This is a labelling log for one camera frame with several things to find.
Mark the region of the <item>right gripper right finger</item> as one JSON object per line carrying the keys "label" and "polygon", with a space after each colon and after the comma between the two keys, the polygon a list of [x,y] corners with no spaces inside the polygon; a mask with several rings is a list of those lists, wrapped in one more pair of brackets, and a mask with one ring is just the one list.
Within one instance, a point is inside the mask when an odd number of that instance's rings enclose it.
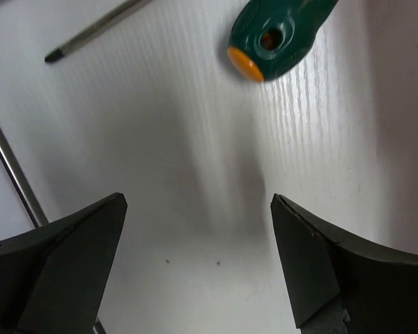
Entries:
{"label": "right gripper right finger", "polygon": [[302,333],[418,333],[418,255],[359,237],[281,195],[271,212]]}

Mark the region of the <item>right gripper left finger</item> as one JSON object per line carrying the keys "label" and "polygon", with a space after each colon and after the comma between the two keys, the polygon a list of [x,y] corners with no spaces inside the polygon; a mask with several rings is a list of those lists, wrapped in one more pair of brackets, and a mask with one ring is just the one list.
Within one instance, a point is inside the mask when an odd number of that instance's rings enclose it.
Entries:
{"label": "right gripper left finger", "polygon": [[0,333],[92,333],[126,212],[114,193],[0,241]]}

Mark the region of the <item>blue red long screwdriver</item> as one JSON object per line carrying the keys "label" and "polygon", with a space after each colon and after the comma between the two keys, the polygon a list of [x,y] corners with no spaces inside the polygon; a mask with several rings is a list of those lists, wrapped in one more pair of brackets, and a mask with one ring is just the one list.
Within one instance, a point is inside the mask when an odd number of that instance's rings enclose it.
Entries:
{"label": "blue red long screwdriver", "polygon": [[77,51],[85,44],[96,39],[99,35],[102,35],[105,31],[123,21],[126,17],[129,17],[147,3],[149,3],[148,0],[124,1],[119,6],[110,10],[92,24],[88,25],[67,42],[58,46],[56,49],[53,49],[45,56],[45,63],[54,64],[66,56],[69,56],[71,53]]}

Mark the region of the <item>green orange stubby screwdriver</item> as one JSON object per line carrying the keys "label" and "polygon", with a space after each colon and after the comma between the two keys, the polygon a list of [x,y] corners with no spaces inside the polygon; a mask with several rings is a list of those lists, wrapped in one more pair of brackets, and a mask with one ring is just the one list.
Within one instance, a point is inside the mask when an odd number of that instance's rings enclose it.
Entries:
{"label": "green orange stubby screwdriver", "polygon": [[311,50],[337,0],[249,1],[229,35],[227,54],[245,78],[277,79]]}

